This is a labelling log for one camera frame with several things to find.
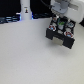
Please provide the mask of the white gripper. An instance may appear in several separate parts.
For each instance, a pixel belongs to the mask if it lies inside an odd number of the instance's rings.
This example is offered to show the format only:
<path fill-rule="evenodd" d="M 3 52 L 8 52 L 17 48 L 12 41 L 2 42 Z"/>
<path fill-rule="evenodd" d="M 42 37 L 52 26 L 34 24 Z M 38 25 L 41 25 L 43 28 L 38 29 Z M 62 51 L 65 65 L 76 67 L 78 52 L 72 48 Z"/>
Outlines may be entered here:
<path fill-rule="evenodd" d="M 84 0 L 51 0 L 51 11 L 73 21 L 84 19 Z"/>

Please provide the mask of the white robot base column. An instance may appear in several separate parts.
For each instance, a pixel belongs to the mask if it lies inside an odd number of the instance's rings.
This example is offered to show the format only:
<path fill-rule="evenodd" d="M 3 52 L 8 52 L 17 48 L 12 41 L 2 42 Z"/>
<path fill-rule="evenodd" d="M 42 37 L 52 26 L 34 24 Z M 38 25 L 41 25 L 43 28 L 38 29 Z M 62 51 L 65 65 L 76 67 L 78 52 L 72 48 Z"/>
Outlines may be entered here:
<path fill-rule="evenodd" d="M 32 12 L 30 9 L 30 0 L 20 0 L 21 2 L 21 19 L 31 20 Z"/>

